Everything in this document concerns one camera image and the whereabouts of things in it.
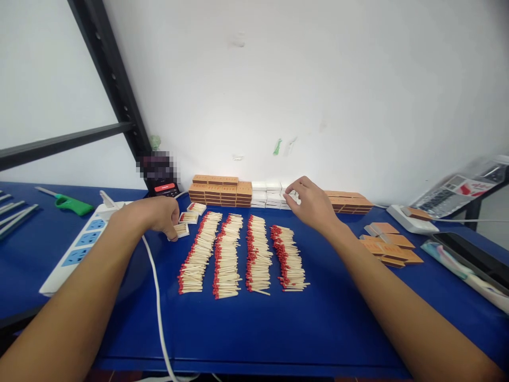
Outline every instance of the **matchstick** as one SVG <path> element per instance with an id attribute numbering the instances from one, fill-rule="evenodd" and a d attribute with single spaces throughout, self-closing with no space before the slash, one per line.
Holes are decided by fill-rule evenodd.
<path id="1" fill-rule="evenodd" d="M 239 294 L 239 281 L 242 279 L 237 268 L 237 247 L 240 246 L 242 220 L 242 215 L 229 214 L 226 222 L 221 225 L 221 232 L 217 235 L 214 246 L 216 270 L 213 284 L 216 300 Z"/>
<path id="2" fill-rule="evenodd" d="M 203 217 L 195 242 L 191 246 L 191 251 L 180 267 L 180 274 L 177 277 L 179 280 L 179 294 L 203 291 L 205 268 L 212 255 L 217 226 L 222 218 L 223 214 L 212 211 L 209 211 Z"/>
<path id="3" fill-rule="evenodd" d="M 179 224 L 197 224 L 198 217 L 199 215 L 196 212 L 182 212 L 179 217 Z"/>
<path id="4" fill-rule="evenodd" d="M 187 223 L 177 224 L 177 225 L 174 225 L 173 227 L 175 228 L 175 232 L 177 233 L 177 237 L 179 239 L 181 237 L 189 235 L 189 226 L 187 225 Z"/>
<path id="5" fill-rule="evenodd" d="M 273 225 L 270 237 L 281 263 L 282 277 L 278 277 L 284 292 L 302 292 L 310 283 L 305 282 L 302 258 L 293 241 L 293 231 L 289 228 Z"/>
<path id="6" fill-rule="evenodd" d="M 187 207 L 188 212 L 196 212 L 200 216 L 203 215 L 206 209 L 207 206 L 205 204 L 200 203 L 191 203 L 189 204 L 189 207 Z"/>
<path id="7" fill-rule="evenodd" d="M 269 249 L 265 220 L 251 215 L 248 222 L 248 266 L 245 284 L 250 292 L 263 292 L 270 287 L 269 266 L 272 264 L 272 252 Z"/>

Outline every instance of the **power strip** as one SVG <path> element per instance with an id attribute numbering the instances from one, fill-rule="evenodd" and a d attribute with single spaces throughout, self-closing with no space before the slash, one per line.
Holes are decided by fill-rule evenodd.
<path id="1" fill-rule="evenodd" d="M 409 218 L 401 208 L 404 206 L 393 204 L 387 208 L 387 212 L 400 223 L 403 228 L 412 233 L 420 235 L 430 235 L 431 233 L 440 232 L 431 222 Z"/>
<path id="2" fill-rule="evenodd" d="M 122 207 L 124 202 L 118 202 L 118 207 Z M 97 239 L 101 236 L 108 224 L 108 220 L 114 211 L 104 204 L 100 204 L 83 229 L 80 231 L 71 246 L 64 253 L 58 264 L 48 276 L 44 284 L 39 289 L 39 293 L 44 296 L 53 296 L 64 284 L 78 264 L 83 260 L 86 254 L 92 249 Z"/>

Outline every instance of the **hand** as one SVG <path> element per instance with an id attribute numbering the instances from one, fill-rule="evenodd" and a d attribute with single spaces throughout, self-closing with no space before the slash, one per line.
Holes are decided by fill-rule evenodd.
<path id="1" fill-rule="evenodd" d="M 288 195 L 293 190 L 299 193 L 300 205 Z M 299 178 L 290 184 L 283 196 L 295 215 L 321 234 L 326 228 L 339 222 L 329 197 L 308 177 Z"/>
<path id="2" fill-rule="evenodd" d="M 132 202 L 115 212 L 111 219 L 119 224 L 140 224 L 143 232 L 164 232 L 168 240 L 177 241 L 174 225 L 179 223 L 179 204 L 172 197 L 155 196 Z"/>

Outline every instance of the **blue table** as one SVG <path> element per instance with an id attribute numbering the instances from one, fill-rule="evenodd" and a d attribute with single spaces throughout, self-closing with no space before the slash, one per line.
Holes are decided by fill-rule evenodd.
<path id="1" fill-rule="evenodd" d="M 32 184 L 0 183 L 15 200 L 38 203 L 41 210 L 0 242 L 0 318 L 47 301 L 38 290 L 88 217 L 79 218 L 53 206 L 54 200 Z M 101 203 L 93 187 L 44 186 L 94 205 Z M 142 198 L 142 190 L 104 189 L 117 201 Z M 188 196 L 179 199 L 181 210 Z M 272 374 L 306 376 L 356 376 L 408 378 L 409 373 L 383 334 L 332 247 L 302 224 L 291 211 L 209 208 L 253 213 L 272 224 L 295 231 L 303 267 L 311 285 L 302 293 L 284 293 L 273 283 L 269 296 L 242 290 L 235 298 L 214 300 L 213 267 L 204 278 L 203 293 L 178 295 L 177 275 L 187 256 L 191 235 L 170 243 L 164 235 L 146 237 L 157 264 L 161 287 L 163 325 L 168 352 L 178 372 Z M 339 215 L 356 235 L 371 222 L 389 222 L 400 228 L 417 247 L 423 236 L 406 232 L 384 210 L 366 216 Z M 509 263 L 503 248 L 460 224 L 439 223 L 443 231 L 463 235 L 499 260 Z M 245 237 L 246 228 L 241 231 Z M 488 356 L 508 371 L 507 316 L 420 248 L 424 264 L 394 273 L 423 297 Z M 239 269 L 245 272 L 245 241 L 239 247 Z M 279 263 L 270 268 L 279 276 Z M 134 293 L 118 302 L 104 336 L 95 366 L 116 370 L 165 370 L 157 331 L 155 290 L 148 258 L 141 245 L 135 250 L 129 277 L 142 275 Z"/>

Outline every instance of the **white cable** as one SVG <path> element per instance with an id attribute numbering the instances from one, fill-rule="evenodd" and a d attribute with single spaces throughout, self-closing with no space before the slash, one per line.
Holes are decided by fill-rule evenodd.
<path id="1" fill-rule="evenodd" d="M 378 204 L 373 204 L 375 207 L 387 209 L 389 207 L 381 206 Z M 474 222 L 495 222 L 495 223 L 509 223 L 509 220 L 499 220 L 499 219 L 435 219 L 434 221 L 445 221 L 449 223 L 474 223 Z"/>
<path id="2" fill-rule="evenodd" d="M 183 194 L 186 194 L 187 191 L 181 192 L 178 194 L 175 199 L 180 197 Z M 143 243 L 145 244 L 145 248 L 147 249 L 148 259 L 150 260 L 150 265 L 152 266 L 152 274 L 154 275 L 154 284 L 155 284 L 155 296 L 157 299 L 157 324 L 159 326 L 159 339 L 161 341 L 161 350 L 163 351 L 164 363 L 166 364 L 166 369 L 168 370 L 169 377 L 161 377 L 161 378 L 145 378 L 141 381 L 143 382 L 184 382 L 184 381 L 192 381 L 200 376 L 193 375 L 190 377 L 181 377 L 180 381 L 177 379 L 175 374 L 173 373 L 173 369 L 171 368 L 170 358 L 168 357 L 168 351 L 166 350 L 166 342 L 164 341 L 164 330 L 163 330 L 163 319 L 161 316 L 161 294 L 159 293 L 159 281 L 157 280 L 157 271 L 155 269 L 154 258 L 152 257 L 152 251 L 150 251 L 150 247 L 148 246 L 147 239 L 145 235 L 142 236 Z"/>
<path id="3" fill-rule="evenodd" d="M 173 373 L 173 369 L 170 365 L 170 358 L 168 357 L 168 352 L 166 350 L 166 343 L 164 341 L 164 332 L 163 332 L 163 319 L 161 317 L 161 295 L 159 293 L 159 281 L 157 280 L 157 272 L 155 270 L 154 258 L 152 257 L 152 252 L 150 251 L 150 247 L 148 246 L 147 239 L 145 239 L 145 235 L 142 236 L 143 243 L 145 243 L 145 247 L 147 248 L 148 258 L 150 260 L 150 265 L 152 265 L 152 273 L 154 274 L 154 284 L 155 284 L 155 296 L 157 299 L 157 324 L 159 326 L 159 339 L 161 340 L 161 349 L 163 351 L 164 363 L 166 364 L 166 368 L 168 370 L 168 374 L 171 377 L 171 380 L 174 382 L 179 382 Z"/>

